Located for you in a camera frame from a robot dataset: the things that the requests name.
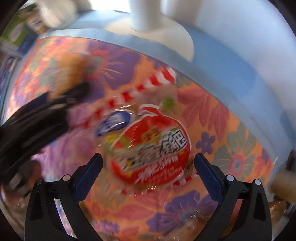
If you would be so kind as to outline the red round-label snack bag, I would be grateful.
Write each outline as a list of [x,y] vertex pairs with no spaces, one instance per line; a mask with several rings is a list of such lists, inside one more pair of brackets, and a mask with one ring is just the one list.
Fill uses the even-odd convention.
[[197,177],[190,136],[177,114],[177,75],[170,67],[108,99],[81,125],[94,128],[121,195],[175,188]]

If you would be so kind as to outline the amber ribbed glass bowl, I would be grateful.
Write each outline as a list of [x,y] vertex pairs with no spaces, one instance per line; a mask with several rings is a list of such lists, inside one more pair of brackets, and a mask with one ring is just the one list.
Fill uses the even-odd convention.
[[279,169],[270,183],[270,191],[274,200],[269,203],[271,223],[273,226],[280,221],[288,204],[295,204],[295,157],[288,158],[286,167]]

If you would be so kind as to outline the green and blue book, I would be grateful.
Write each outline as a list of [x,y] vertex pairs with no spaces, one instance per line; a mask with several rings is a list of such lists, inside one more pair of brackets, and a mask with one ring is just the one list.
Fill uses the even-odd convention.
[[39,7],[31,1],[24,4],[12,17],[1,35],[1,45],[19,55],[25,55],[37,37],[47,30]]

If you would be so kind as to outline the floral orange table mat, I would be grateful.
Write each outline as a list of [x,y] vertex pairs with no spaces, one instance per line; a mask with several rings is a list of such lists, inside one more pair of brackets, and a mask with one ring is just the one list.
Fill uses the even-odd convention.
[[69,130],[32,161],[54,181],[102,154],[102,172],[81,207],[105,239],[199,234],[218,203],[194,167],[197,153],[239,181],[267,183],[272,159],[222,102],[176,69],[118,45],[39,39],[16,79],[8,116],[81,82],[90,92],[67,112]]

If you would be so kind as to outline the white ceramic vase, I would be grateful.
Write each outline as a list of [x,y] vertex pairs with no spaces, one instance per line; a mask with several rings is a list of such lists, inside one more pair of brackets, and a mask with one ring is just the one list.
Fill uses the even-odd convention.
[[77,7],[73,1],[36,1],[41,18],[49,28],[63,28],[77,19]]

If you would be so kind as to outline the white lamp stand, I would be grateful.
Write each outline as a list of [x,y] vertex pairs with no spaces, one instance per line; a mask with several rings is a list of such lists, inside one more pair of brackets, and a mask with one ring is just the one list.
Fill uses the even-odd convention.
[[130,15],[111,22],[105,29],[162,44],[191,62],[194,43],[188,31],[161,13],[160,1],[129,1]]

